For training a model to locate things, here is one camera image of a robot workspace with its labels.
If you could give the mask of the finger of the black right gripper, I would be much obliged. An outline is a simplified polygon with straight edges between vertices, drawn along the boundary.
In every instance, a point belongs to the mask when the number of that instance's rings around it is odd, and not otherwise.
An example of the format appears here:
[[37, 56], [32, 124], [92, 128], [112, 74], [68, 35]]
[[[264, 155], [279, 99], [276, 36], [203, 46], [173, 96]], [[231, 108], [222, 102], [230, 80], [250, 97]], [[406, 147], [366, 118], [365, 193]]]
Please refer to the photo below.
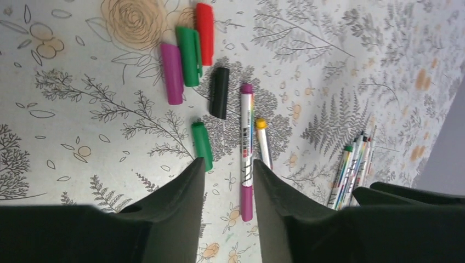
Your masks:
[[369, 187], [357, 187], [353, 196], [360, 205], [464, 206], [464, 196], [417, 190], [384, 182], [374, 182]]

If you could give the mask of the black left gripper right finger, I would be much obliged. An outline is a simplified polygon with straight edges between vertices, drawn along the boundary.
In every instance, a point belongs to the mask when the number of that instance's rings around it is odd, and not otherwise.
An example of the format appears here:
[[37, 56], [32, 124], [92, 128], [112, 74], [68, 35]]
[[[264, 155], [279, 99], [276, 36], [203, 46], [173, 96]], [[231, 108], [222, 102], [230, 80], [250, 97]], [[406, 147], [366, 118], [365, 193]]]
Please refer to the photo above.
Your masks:
[[464, 206], [334, 210], [254, 161], [262, 262], [464, 262]]

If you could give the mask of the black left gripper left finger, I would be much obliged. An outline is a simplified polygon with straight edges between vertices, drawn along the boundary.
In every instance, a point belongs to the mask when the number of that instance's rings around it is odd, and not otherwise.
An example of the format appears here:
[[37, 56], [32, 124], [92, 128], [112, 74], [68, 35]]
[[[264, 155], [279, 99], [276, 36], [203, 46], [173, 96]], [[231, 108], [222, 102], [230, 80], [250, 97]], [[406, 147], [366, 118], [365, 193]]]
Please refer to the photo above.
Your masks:
[[206, 165], [118, 213], [89, 205], [1, 207], [1, 262], [195, 262]]

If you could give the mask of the green cap long pen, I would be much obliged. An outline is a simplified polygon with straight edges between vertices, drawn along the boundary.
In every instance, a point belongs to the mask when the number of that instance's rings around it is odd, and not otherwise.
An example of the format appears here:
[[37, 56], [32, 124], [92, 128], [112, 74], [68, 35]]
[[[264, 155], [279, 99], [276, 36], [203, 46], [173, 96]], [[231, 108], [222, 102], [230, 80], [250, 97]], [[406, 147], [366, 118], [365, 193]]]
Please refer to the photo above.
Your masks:
[[338, 171], [337, 171], [336, 177], [333, 182], [332, 191], [331, 191], [329, 200], [327, 202], [327, 206], [331, 209], [336, 208], [340, 184], [341, 184], [342, 179], [344, 178], [346, 166], [351, 160], [352, 152], [353, 152], [353, 145], [346, 145], [344, 147], [344, 151], [341, 157]]

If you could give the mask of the yellow cap pen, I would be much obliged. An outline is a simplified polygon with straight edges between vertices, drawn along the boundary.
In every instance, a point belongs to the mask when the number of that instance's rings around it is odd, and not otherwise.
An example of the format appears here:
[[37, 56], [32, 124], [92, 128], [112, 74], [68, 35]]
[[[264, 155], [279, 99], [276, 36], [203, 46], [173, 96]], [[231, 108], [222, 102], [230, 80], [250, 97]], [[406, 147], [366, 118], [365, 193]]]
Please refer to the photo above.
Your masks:
[[273, 170], [273, 160], [271, 157], [271, 148], [269, 145], [269, 137], [267, 135], [268, 125], [264, 118], [258, 118], [256, 120], [257, 139], [260, 148], [260, 156], [263, 163], [270, 169]]

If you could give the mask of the clear cap pen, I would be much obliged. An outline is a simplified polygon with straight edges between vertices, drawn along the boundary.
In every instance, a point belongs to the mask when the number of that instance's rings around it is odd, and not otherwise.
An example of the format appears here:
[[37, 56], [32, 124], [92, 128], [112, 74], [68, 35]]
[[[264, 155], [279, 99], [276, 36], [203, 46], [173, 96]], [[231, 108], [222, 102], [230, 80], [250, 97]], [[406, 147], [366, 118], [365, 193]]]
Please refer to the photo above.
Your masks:
[[369, 150], [369, 153], [368, 153], [368, 160], [367, 160], [367, 167], [366, 167], [366, 170], [365, 170], [365, 176], [368, 176], [369, 171], [370, 171], [370, 167], [371, 167], [372, 156], [373, 156], [373, 152], [375, 150], [375, 144], [376, 144], [376, 139], [375, 139], [376, 131], [377, 131], [377, 125], [374, 126], [373, 133], [370, 136], [370, 150]]

